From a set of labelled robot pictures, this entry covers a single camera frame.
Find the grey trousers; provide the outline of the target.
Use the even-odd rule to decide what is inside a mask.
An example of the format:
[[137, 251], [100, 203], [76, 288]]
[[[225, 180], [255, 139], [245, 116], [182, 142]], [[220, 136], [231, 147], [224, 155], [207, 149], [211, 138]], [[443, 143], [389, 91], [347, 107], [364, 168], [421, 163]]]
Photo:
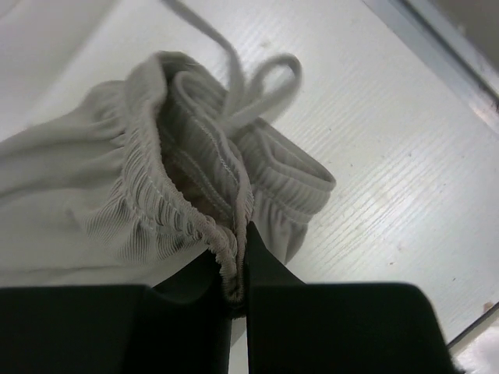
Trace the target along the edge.
[[225, 50], [228, 85], [160, 51], [70, 113], [3, 140], [2, 286], [154, 286], [211, 252], [238, 305], [249, 222], [281, 262], [301, 247], [335, 180], [263, 119], [297, 94], [299, 60], [275, 55], [246, 79], [219, 32], [182, 2], [169, 6]]

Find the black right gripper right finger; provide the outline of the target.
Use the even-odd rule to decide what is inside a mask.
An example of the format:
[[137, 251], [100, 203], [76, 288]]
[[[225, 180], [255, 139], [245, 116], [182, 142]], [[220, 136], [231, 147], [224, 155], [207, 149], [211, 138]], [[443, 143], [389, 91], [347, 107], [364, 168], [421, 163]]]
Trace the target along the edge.
[[307, 284], [247, 228], [252, 373], [452, 373], [434, 309], [415, 285]]

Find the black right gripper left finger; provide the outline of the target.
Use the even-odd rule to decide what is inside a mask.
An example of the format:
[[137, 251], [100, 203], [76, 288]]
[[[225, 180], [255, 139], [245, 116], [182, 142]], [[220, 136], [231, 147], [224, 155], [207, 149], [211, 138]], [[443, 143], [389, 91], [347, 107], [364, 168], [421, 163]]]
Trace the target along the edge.
[[4, 373], [226, 373], [231, 323], [209, 252], [156, 287], [4, 288]]

